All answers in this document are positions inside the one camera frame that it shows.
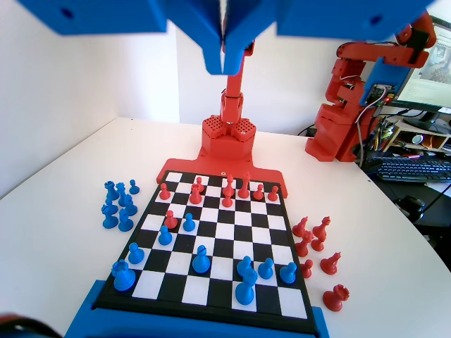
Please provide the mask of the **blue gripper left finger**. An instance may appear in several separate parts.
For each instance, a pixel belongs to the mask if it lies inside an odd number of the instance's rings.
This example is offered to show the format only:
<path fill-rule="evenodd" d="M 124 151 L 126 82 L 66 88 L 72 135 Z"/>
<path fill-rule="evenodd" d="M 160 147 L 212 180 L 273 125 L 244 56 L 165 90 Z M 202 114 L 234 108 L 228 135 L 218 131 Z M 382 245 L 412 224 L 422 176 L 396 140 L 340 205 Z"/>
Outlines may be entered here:
<path fill-rule="evenodd" d="M 218 1 L 152 1 L 156 31 L 165 32 L 171 21 L 201 49 L 206 70 L 221 75 L 222 33 Z"/>

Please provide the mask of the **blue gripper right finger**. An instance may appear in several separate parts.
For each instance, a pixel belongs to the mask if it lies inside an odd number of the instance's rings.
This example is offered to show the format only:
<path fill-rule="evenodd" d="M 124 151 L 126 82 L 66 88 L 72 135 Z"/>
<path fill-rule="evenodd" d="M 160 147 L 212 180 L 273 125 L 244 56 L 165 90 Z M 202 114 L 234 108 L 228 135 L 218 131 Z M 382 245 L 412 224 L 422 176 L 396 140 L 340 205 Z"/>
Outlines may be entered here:
<path fill-rule="evenodd" d="M 276 20 L 277 1 L 226 1 L 224 74 L 236 75 L 245 49 Z"/>

